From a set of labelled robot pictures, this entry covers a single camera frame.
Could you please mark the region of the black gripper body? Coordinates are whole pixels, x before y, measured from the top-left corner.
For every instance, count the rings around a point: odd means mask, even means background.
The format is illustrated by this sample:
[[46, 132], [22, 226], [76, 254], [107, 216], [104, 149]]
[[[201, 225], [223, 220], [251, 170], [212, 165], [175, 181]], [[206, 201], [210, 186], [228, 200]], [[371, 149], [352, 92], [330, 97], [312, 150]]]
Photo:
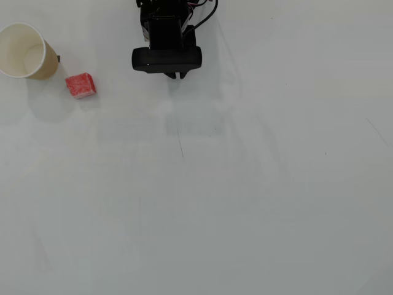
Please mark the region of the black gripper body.
[[188, 25], [182, 35], [182, 46], [184, 48], [197, 46], [195, 30], [193, 28], [193, 25]]

